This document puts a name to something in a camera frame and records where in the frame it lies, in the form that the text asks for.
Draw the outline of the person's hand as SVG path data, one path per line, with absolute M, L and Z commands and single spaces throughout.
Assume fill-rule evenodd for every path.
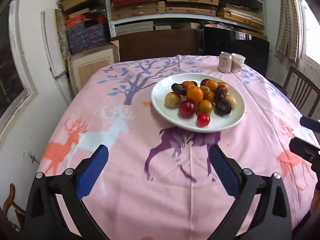
M 313 199 L 311 202 L 311 206 L 310 206 L 310 213 L 313 214 L 318 206 L 319 206 L 319 202 L 320 202 L 320 191 L 315 189 L 314 194 L 313 194 Z

